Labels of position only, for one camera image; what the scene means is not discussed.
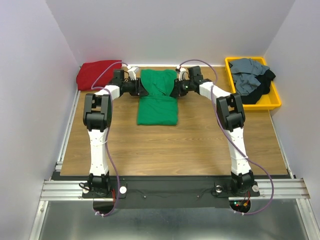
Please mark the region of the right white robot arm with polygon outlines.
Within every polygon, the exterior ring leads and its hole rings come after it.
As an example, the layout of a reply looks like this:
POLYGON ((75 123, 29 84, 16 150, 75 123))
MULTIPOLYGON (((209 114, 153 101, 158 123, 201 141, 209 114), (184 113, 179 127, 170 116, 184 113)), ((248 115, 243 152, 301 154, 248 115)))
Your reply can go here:
POLYGON ((240 95, 225 91, 212 80, 205 79, 199 66, 184 69, 178 65, 175 70, 178 79, 174 81, 173 97, 196 92, 211 100, 217 123, 228 141, 231 158, 230 189, 233 194, 242 195, 255 184, 255 179, 244 143, 246 117, 240 95))

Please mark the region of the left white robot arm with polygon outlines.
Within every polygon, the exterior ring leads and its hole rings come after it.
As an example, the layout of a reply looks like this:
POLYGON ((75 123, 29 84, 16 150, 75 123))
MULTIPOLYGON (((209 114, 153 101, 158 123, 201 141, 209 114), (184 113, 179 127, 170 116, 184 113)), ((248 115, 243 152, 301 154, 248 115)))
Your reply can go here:
POLYGON ((113 100, 124 93, 138 96, 141 93, 141 81, 137 78, 139 67, 127 68, 128 80, 124 78, 124 70, 116 69, 113 78, 105 85, 92 86, 95 93, 87 93, 84 98, 83 124, 87 129, 90 143, 90 169, 88 180, 81 183, 84 194, 93 193, 99 197, 107 197, 114 193, 111 186, 107 150, 108 136, 113 115, 113 100))

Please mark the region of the green t shirt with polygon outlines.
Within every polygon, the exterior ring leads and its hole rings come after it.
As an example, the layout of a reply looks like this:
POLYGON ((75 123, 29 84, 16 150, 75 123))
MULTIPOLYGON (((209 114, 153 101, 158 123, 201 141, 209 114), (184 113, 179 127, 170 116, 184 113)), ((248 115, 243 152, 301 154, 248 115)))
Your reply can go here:
POLYGON ((142 126, 175 126, 178 123, 178 101, 171 97, 177 74, 174 70, 143 69, 140 80, 148 95, 139 98, 137 124, 142 126))

